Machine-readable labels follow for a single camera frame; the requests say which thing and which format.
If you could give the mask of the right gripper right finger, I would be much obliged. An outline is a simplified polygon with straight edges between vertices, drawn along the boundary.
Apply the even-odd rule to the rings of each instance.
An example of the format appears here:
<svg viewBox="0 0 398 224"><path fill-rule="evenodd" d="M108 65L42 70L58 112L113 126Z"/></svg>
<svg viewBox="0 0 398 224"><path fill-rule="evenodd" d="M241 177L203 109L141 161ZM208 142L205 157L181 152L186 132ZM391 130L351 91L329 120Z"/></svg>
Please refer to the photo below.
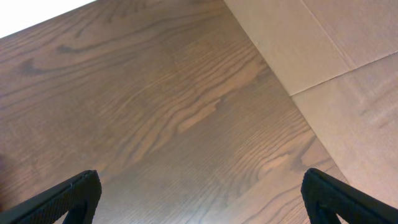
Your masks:
<svg viewBox="0 0 398 224"><path fill-rule="evenodd" d="M304 174L301 194L311 224L397 223L396 208L315 168Z"/></svg>

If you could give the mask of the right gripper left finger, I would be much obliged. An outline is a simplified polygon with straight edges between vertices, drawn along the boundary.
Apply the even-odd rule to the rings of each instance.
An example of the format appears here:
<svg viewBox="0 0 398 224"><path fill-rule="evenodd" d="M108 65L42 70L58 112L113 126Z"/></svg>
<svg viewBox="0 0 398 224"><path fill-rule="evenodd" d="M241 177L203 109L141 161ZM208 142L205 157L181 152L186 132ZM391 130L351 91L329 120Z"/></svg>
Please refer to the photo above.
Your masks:
<svg viewBox="0 0 398 224"><path fill-rule="evenodd" d="M85 170L1 213L1 223L91 224L102 193L97 171Z"/></svg>

